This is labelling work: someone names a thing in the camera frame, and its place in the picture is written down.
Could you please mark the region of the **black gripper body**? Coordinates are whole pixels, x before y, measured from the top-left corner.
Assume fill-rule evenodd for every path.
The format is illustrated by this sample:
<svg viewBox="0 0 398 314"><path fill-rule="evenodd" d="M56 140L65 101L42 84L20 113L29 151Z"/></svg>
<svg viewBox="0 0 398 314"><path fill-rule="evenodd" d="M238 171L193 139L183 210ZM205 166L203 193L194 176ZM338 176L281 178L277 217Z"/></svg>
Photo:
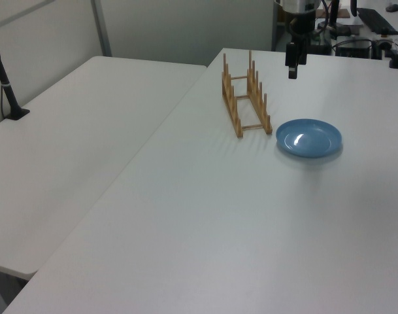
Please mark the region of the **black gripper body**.
<svg viewBox="0 0 398 314"><path fill-rule="evenodd" d="M289 14L289 33L291 34L289 47L301 50L310 44L315 28L315 18L315 12Z"/></svg>

